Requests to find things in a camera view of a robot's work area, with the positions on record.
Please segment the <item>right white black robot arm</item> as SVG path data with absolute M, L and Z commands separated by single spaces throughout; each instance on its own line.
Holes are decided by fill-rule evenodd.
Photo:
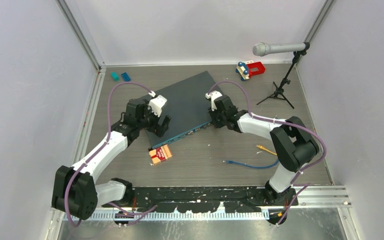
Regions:
M 271 205 L 279 205 L 297 172 L 320 151 L 313 135 L 296 116 L 289 119 L 264 118 L 247 110 L 238 110 L 230 97 L 219 91 L 207 93 L 205 97 L 211 103 L 208 113 L 216 128 L 227 127 L 272 141 L 279 165 L 266 182 L 263 195 Z

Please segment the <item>dark network switch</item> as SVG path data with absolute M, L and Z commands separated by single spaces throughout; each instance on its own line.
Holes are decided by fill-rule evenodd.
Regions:
M 206 99 L 205 94 L 215 83 L 210 73 L 204 71 L 155 91 L 157 95 L 167 99 L 160 123 L 165 116 L 169 116 L 171 120 L 162 137 L 145 132 L 151 149 L 176 142 L 212 123 L 208 113 L 211 102 Z

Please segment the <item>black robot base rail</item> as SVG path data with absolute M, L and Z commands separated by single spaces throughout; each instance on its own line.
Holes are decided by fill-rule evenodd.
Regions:
M 138 212 L 156 206 L 157 213 L 214 213 L 221 208 L 226 213 L 256 213 L 262 207 L 285 209 L 295 195 L 291 187 L 284 193 L 256 186 L 136 187 L 127 200 L 114 203 Z

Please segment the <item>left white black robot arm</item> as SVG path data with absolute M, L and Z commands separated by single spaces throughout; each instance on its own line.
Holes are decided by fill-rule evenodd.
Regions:
M 112 178 L 96 184 L 104 169 L 140 135 L 141 130 L 162 137 L 171 118 L 159 124 L 167 99 L 162 95 L 131 99 L 121 118 L 110 125 L 104 139 L 84 158 L 72 166 L 62 165 L 55 173 L 51 206 L 80 220 L 87 220 L 97 207 L 118 203 L 128 207 L 133 202 L 132 184 Z

